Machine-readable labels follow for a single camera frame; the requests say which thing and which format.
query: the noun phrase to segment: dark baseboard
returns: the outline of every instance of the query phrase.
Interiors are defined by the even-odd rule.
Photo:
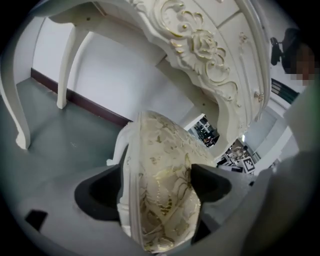
[[[41,74],[40,72],[36,71],[35,69],[31,68],[31,77],[39,82],[40,84],[44,85],[51,91],[58,93],[58,83],[56,81],[53,81],[49,77],[45,76],[44,74]],[[66,90],[66,99],[76,104],[77,106],[91,112],[92,114],[101,117],[103,119],[106,119],[114,124],[117,124],[121,127],[126,126],[128,122],[132,122],[131,120],[118,115],[111,110],[104,108],[101,105],[98,105],[94,103],[93,101],[81,96],[80,94],[67,89]]]

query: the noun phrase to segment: gray floor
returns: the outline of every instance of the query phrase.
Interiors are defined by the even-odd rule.
[[[120,126],[72,104],[61,110],[57,95],[29,78],[17,85],[31,145],[16,145],[17,129],[0,96],[0,189],[10,206],[41,183],[106,165]]]

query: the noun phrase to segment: gold floral fabric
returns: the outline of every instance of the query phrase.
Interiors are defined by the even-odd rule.
[[[194,235],[200,201],[191,164],[215,166],[207,147],[155,112],[140,114],[139,203],[143,246],[165,252]]]

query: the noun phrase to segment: drawer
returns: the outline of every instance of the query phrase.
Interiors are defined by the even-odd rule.
[[[239,11],[235,0],[194,0],[216,27]]]
[[[247,125],[262,109],[263,101],[258,96],[264,93],[262,71],[256,44],[243,13],[239,13],[223,24],[219,29],[231,52],[240,80],[245,110],[248,116]]]

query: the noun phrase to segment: white ornate vanity table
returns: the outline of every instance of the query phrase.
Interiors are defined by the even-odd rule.
[[[0,91],[18,130],[17,144],[30,145],[30,131],[14,82],[13,57],[20,35],[33,17],[73,23],[62,58],[57,106],[66,105],[69,73],[88,32],[108,37],[108,20],[87,0],[48,0],[36,6],[1,56]],[[129,48],[132,33],[142,30],[155,47],[139,53],[146,58],[164,51],[167,60],[152,64],[167,75],[206,115],[220,134],[213,156],[221,156],[249,125],[260,118],[270,97],[269,52],[259,18],[248,0],[100,0],[132,16],[119,38]]]

